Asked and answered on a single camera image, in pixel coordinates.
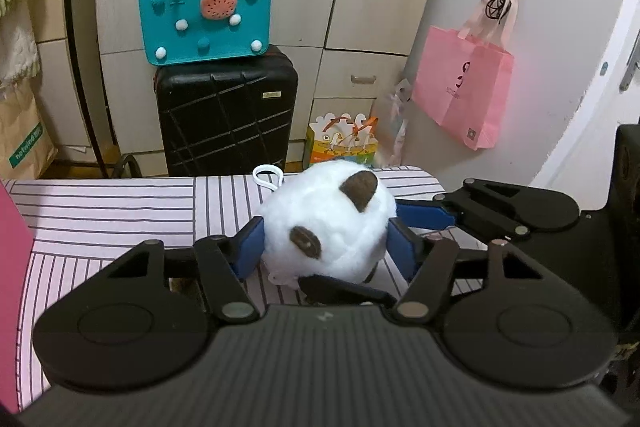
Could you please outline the white brown plush toy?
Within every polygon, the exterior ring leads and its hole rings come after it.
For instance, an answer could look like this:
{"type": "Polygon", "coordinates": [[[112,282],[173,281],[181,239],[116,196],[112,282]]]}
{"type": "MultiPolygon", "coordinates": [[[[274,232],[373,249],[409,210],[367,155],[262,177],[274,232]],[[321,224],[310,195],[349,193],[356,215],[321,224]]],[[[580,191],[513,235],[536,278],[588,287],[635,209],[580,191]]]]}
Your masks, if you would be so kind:
{"type": "Polygon", "coordinates": [[[397,205],[371,169],[334,159],[283,182],[257,214],[264,220],[268,279],[297,289],[300,279],[314,275],[369,282],[385,257],[397,205]]]}

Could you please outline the white wardrobe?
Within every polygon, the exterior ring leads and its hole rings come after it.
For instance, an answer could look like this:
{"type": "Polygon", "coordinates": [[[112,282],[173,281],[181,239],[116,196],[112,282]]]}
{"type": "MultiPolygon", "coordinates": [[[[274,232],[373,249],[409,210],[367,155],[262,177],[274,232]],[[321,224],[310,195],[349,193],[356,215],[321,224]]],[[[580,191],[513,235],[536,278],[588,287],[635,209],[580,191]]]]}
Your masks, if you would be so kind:
{"type": "Polygon", "coordinates": [[[166,170],[155,71],[174,63],[259,61],[270,46],[293,63],[278,143],[302,157],[312,117],[364,113],[398,81],[426,0],[29,0],[40,54],[36,93],[69,162],[131,154],[148,176],[166,170]]]}

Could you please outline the teal felt handbag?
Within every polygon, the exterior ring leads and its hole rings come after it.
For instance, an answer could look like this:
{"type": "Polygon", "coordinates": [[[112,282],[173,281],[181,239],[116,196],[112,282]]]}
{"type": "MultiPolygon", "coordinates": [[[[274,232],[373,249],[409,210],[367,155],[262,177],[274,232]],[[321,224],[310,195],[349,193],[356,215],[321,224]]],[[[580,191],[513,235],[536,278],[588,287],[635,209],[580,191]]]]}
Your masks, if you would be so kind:
{"type": "Polygon", "coordinates": [[[138,0],[146,60],[153,66],[264,54],[271,0],[138,0]]]}

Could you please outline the pink cardboard box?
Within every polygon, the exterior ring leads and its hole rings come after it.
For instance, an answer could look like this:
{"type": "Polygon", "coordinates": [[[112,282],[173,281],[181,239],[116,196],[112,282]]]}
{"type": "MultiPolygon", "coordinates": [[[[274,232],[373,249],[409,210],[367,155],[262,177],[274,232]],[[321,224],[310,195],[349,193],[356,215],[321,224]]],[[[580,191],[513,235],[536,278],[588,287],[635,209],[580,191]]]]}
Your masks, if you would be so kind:
{"type": "Polygon", "coordinates": [[[15,362],[18,317],[34,239],[4,184],[1,184],[0,212],[1,403],[15,413],[18,411],[15,362]]]}

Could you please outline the pink paper bag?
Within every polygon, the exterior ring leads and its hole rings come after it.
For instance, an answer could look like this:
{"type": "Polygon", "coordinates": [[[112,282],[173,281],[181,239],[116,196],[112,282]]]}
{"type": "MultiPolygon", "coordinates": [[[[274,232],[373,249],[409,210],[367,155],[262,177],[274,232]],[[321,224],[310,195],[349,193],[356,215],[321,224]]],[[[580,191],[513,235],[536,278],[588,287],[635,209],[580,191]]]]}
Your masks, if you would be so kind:
{"type": "Polygon", "coordinates": [[[518,0],[504,0],[494,20],[480,0],[459,29],[428,28],[412,101],[470,150],[496,146],[514,56],[506,49],[518,0]]]}

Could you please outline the colourful gift bag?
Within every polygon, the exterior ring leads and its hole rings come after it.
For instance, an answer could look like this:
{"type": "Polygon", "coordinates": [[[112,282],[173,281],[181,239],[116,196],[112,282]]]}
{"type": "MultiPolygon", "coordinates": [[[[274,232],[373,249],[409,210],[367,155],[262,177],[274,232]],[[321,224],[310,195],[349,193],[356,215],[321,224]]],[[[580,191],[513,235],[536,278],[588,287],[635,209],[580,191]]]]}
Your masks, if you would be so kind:
{"type": "Polygon", "coordinates": [[[378,150],[377,125],[378,118],[364,114],[318,116],[307,128],[304,168],[336,158],[372,167],[378,150]]]}

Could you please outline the striped pink tablecloth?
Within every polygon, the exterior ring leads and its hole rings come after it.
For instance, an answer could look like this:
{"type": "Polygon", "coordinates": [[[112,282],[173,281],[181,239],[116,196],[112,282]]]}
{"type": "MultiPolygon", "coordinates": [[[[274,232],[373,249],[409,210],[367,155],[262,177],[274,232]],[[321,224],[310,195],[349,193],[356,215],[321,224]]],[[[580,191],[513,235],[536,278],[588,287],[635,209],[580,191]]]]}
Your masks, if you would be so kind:
{"type": "Polygon", "coordinates": [[[2,184],[34,239],[16,338],[18,410],[49,387],[32,350],[45,309],[145,239],[186,247],[207,235],[234,235],[270,194],[248,174],[2,184]]]}

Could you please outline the brown paper bag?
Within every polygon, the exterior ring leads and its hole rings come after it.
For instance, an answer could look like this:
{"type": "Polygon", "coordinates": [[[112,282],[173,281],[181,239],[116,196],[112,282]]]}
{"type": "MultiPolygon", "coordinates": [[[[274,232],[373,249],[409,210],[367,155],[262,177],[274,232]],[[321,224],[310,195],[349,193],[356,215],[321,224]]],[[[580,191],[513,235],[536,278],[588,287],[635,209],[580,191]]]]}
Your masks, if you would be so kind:
{"type": "Polygon", "coordinates": [[[52,143],[29,79],[1,90],[0,171],[2,180],[39,179],[55,160],[52,143]]]}

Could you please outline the black suitcase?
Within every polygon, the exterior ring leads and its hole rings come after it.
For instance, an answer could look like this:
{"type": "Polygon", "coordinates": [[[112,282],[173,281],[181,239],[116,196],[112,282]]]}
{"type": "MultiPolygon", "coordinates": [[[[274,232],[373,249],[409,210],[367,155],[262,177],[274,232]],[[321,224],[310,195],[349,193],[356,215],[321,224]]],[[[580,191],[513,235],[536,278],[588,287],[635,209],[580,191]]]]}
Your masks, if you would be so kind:
{"type": "Polygon", "coordinates": [[[163,66],[154,91],[169,176],[282,168],[298,75],[276,46],[262,55],[163,66]]]}

